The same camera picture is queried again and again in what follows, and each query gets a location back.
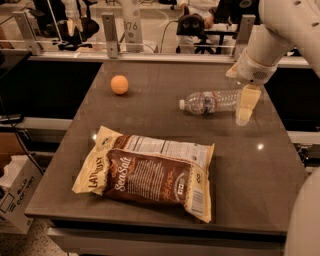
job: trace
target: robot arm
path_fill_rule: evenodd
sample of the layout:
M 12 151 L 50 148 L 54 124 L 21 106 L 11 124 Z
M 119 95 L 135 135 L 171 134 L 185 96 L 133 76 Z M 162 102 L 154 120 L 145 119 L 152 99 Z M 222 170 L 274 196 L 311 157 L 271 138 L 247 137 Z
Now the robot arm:
M 319 0 L 260 0 L 262 25 L 254 28 L 247 48 L 227 76 L 249 83 L 250 93 L 253 93 L 252 89 L 255 91 L 253 95 L 257 102 L 259 85 L 268 82 L 277 70 L 280 59 L 293 47 L 297 47 L 320 76 L 319 6 Z M 243 90 L 236 113 L 239 125 L 249 121 L 255 103 Z

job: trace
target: white box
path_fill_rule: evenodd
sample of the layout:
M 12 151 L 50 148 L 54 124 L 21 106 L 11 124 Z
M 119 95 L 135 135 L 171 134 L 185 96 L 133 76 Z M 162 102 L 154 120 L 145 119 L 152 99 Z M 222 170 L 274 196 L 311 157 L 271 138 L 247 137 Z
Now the white box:
M 14 133 L 0 133 L 0 177 L 11 156 L 23 154 Z M 9 190 L 0 198 L 0 233 L 28 233 L 33 219 L 26 217 L 24 212 L 41 177 L 39 169 L 27 159 Z

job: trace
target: chair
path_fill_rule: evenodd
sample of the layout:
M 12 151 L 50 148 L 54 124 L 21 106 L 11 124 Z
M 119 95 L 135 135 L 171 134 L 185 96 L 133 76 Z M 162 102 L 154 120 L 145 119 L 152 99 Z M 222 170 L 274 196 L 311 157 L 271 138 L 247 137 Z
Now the chair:
M 208 52 L 209 54 L 215 54 L 216 52 L 213 51 L 212 47 L 214 46 L 213 44 L 207 43 L 208 37 L 206 35 L 202 37 L 198 37 L 200 39 L 199 43 L 194 43 L 194 46 L 196 47 L 195 49 L 195 54 L 198 54 L 199 52 L 201 54 L 205 54 L 205 52 Z

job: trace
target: orange ball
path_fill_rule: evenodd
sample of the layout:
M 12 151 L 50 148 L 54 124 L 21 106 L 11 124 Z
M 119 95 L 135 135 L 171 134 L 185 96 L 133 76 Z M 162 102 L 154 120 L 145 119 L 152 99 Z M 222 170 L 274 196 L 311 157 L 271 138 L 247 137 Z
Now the orange ball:
M 115 94 L 124 94 L 128 91 L 129 83 L 125 76 L 116 75 L 111 79 L 111 89 Z

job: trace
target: table surface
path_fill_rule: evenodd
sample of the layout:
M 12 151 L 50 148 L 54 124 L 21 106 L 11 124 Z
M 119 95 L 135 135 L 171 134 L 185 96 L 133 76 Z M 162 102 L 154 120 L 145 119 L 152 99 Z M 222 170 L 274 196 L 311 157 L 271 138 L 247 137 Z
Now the table surface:
M 203 117 L 179 109 L 179 100 L 193 92 L 239 88 L 225 77 L 229 67 L 212 63 L 105 62 L 26 214 L 51 220 L 286 232 L 306 174 L 267 92 L 262 88 L 253 117 L 245 127 L 236 125 L 231 112 Z M 129 91 L 123 96 L 115 95 L 110 88 L 116 74 L 129 80 Z M 123 134 L 215 143 L 209 178 L 215 221 L 200 223 L 180 208 L 152 208 L 94 194 L 75 194 L 71 188 L 100 126 Z

